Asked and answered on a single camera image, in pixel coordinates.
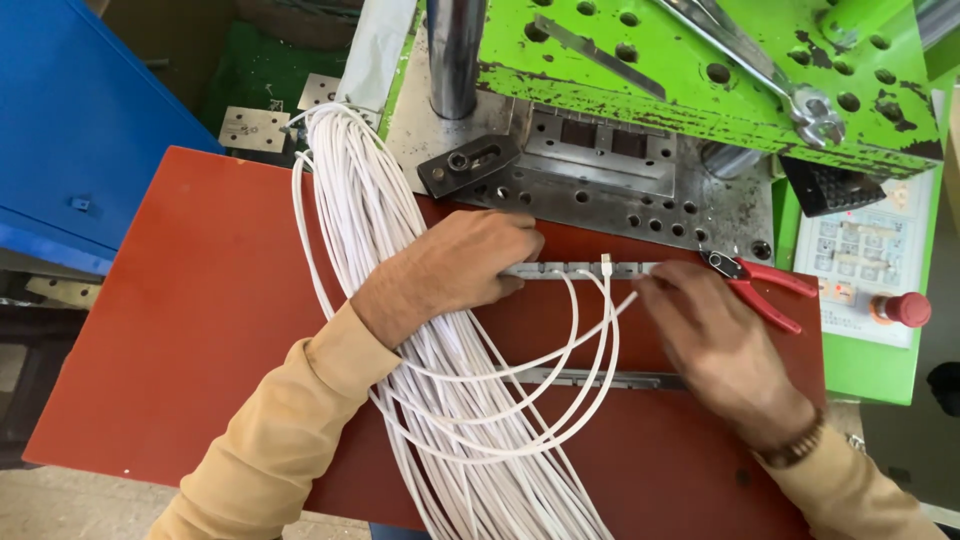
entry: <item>blue cabinet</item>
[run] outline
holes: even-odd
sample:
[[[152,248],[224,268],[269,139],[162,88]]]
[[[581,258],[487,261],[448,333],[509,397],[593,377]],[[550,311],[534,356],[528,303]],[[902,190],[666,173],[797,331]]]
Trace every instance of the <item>blue cabinet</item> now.
[[[82,0],[0,3],[0,247],[106,274],[171,145],[223,147]]]

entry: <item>bracelet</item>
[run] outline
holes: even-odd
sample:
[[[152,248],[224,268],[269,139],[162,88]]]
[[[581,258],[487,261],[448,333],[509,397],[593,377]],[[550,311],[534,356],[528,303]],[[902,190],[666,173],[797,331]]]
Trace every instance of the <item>bracelet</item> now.
[[[786,469],[800,463],[820,445],[824,434],[824,411],[817,409],[813,424],[793,441],[774,450],[757,452],[760,459],[772,469]]]

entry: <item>hand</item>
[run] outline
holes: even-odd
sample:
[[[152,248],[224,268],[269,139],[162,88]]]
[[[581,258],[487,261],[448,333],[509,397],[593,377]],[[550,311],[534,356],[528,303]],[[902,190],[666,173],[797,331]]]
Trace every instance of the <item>hand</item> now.
[[[450,311],[492,304],[523,286],[507,267],[536,260],[543,235],[525,214],[455,211],[373,269],[350,303],[388,349]]]
[[[763,322],[713,270],[669,261],[635,281],[690,390],[756,451],[787,445],[816,410],[783,370]]]

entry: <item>cable coil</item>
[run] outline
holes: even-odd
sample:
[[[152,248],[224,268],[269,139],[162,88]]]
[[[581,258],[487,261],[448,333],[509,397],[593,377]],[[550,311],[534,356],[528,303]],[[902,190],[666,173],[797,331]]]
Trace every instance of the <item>cable coil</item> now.
[[[304,166],[313,171],[324,245],[348,298],[377,264],[408,246],[426,226],[396,159],[358,114],[341,104],[323,104],[287,125],[301,119],[309,150],[297,153],[293,168],[294,212],[317,298],[329,320],[334,309],[317,272],[303,212]],[[603,320],[580,337],[577,296],[570,278],[561,273],[573,312],[567,344],[522,365],[507,365],[469,311],[434,318],[400,345],[403,362],[371,390],[370,399],[383,413],[396,463],[432,538],[612,539],[560,447],[589,421],[610,390],[620,345],[617,315],[636,298],[632,293],[614,308],[611,272],[608,262],[603,282],[583,272],[605,301]],[[533,401],[560,374],[573,349],[598,332],[600,344],[587,381],[569,409],[548,426]],[[583,415],[562,431],[597,378],[608,334],[612,350],[600,389]],[[527,394],[515,374],[555,358],[550,376]]]

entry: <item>pliers handle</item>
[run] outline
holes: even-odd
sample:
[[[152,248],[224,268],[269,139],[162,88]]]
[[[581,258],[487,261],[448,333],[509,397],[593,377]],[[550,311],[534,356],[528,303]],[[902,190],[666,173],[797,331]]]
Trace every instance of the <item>pliers handle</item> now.
[[[730,258],[722,253],[710,252],[704,254],[704,260],[717,272],[723,274],[727,278],[727,284],[740,297],[740,300],[761,317],[790,333],[797,334],[803,331],[803,327],[796,321],[780,313],[764,300],[754,289],[753,281],[776,283],[806,298],[815,298],[820,294],[817,287],[772,266],[749,262],[740,257]]]

